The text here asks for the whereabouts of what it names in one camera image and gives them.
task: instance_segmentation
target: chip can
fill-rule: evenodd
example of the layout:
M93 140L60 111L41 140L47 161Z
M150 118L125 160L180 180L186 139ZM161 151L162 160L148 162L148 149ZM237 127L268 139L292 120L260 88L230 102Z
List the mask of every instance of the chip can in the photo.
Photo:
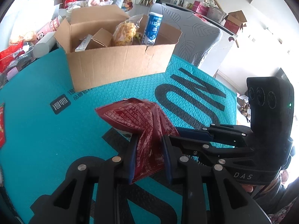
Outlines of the chip can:
M161 25L163 15L158 13L149 13L149 17L147 19L147 24L145 26L145 30L143 33L142 44L145 45L154 45L158 31Z

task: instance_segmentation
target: white paper roll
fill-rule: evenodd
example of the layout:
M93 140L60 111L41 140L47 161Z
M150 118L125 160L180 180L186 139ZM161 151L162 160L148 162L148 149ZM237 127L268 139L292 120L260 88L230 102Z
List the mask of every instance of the white paper roll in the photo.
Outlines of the white paper roll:
M56 43L54 34L55 32L49 32L36 43L32 51L35 58L40 58L50 52Z

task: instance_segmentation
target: red snack bag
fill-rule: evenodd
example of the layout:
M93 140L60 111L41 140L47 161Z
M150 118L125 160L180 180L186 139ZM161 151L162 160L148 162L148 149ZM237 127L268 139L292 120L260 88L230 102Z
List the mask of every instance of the red snack bag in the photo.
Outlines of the red snack bag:
M9 64L18 56L24 54L23 51L23 41L19 42L17 45L10 45L7 49L0 52L0 72L3 73L4 70L9 66Z
M0 148L4 145L5 143L5 135L4 135L4 103L0 106Z
M178 132L157 103L127 99L96 108L97 114L118 130L139 135L132 182L164 168L161 138Z

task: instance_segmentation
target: gray chair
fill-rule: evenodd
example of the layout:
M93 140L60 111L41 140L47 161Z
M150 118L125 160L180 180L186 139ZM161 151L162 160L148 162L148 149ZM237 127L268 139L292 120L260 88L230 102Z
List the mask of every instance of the gray chair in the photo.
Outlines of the gray chair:
M155 3L149 11L162 14L162 22L182 31L173 54L196 67L202 64L212 47L222 37L223 33L219 28L207 25L191 12L167 6L165 3Z

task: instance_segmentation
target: cardboard box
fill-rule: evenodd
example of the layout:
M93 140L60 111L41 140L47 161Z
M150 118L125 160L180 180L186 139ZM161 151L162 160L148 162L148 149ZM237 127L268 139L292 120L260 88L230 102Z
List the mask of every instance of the cardboard box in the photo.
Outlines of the cardboard box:
M235 34L238 34L243 27L246 27L245 23L247 22L247 20L242 11L229 13L225 17L225 20L226 22L224 24L224 27Z
M74 9L71 24L64 20L55 33L55 39L66 52L76 92L125 79L166 71L181 31L161 23L154 46L131 45L89 49L74 52L80 39L95 35L101 28L113 34L116 26L129 18L116 5L92 6ZM139 31L147 22L144 15Z
M209 7L205 6L202 2L194 1L192 11L207 16L207 13L209 12Z
M90 40L86 49L97 49L109 47L111 45L113 35L107 30L101 28Z

